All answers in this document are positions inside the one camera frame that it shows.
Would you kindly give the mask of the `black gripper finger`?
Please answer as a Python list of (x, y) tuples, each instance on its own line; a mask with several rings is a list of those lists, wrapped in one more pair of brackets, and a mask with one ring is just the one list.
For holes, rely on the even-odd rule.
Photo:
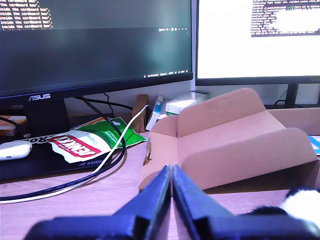
[(171, 169), (166, 165), (156, 177), (115, 214), (123, 217), (128, 240), (155, 240), (171, 204)]
[(212, 240), (211, 217), (233, 214), (201, 190), (178, 166), (172, 167), (173, 200), (193, 240)]

